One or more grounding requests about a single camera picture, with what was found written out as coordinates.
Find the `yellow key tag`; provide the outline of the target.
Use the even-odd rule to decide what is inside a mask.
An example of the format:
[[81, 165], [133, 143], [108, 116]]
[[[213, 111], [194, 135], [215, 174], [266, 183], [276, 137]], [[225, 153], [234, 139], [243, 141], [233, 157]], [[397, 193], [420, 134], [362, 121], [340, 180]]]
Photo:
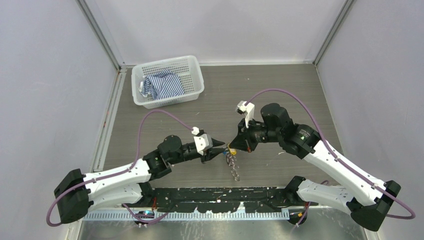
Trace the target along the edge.
[[235, 156], [237, 154], [237, 151], [233, 148], [229, 148], [228, 151], [232, 156]]

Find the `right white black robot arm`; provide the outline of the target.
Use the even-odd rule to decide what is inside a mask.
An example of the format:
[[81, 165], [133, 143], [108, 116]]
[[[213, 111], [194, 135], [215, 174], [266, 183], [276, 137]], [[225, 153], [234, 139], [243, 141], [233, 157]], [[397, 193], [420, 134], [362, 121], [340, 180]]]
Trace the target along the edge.
[[326, 186], [294, 176], [285, 187], [288, 203], [299, 205], [304, 201], [329, 206], [348, 214], [367, 230], [380, 229], [394, 201], [378, 188], [396, 197], [401, 190], [397, 182], [384, 182], [360, 169], [322, 140], [315, 129], [294, 123], [278, 103], [262, 107], [263, 121], [254, 120], [254, 109], [254, 104], [243, 100], [237, 104], [236, 112], [244, 118], [237, 125], [230, 148], [251, 153], [259, 143], [277, 143], [285, 153], [318, 167], [340, 184]]

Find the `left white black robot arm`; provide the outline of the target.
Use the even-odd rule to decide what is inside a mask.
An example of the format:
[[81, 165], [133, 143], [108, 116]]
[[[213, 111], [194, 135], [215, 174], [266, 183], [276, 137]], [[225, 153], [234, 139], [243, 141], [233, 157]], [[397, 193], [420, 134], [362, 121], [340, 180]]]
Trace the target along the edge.
[[178, 136], [169, 135], [134, 163], [94, 173], [69, 171], [53, 191], [60, 223], [73, 223], [90, 211], [113, 205], [148, 207], [154, 199], [150, 181], [171, 173], [172, 165], [196, 159], [204, 164], [225, 151], [225, 143], [207, 133], [193, 139], [183, 144]]

